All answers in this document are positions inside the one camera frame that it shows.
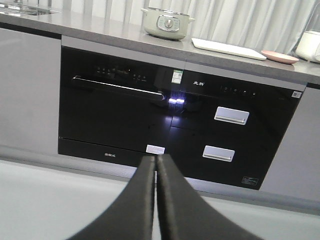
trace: kitchen cabinet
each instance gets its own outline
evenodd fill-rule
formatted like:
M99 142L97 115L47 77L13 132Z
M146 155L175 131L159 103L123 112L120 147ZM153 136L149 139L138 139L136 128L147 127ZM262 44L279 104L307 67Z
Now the kitchen cabinet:
M0 28L0 145L56 154L61 40Z
M320 89L307 87L261 191L320 201Z

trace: built-in appliance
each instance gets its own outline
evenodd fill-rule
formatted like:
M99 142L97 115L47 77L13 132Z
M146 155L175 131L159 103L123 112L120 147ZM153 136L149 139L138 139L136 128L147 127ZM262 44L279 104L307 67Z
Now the built-in appliance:
M259 189L301 96L279 86L62 47L58 153Z

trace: control panel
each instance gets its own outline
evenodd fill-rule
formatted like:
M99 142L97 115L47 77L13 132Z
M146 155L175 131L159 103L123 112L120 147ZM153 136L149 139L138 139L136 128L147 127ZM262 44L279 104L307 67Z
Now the control panel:
M174 16L161 15L159 16L156 26L166 32L177 32L179 31L180 21Z

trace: dishwasher door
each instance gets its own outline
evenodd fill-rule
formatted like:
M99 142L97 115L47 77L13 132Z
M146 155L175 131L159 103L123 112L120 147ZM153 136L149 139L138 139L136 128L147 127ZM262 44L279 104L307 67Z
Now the dishwasher door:
M63 47L58 152L133 167L146 153L164 153L173 73Z

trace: sink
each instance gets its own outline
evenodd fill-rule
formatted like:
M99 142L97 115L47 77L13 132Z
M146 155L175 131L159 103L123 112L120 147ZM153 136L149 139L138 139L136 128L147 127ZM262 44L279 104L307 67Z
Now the sink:
M41 8L16 2L0 2L0 14L19 17L23 15L39 16L53 13L55 13L55 11L51 11L49 8Z

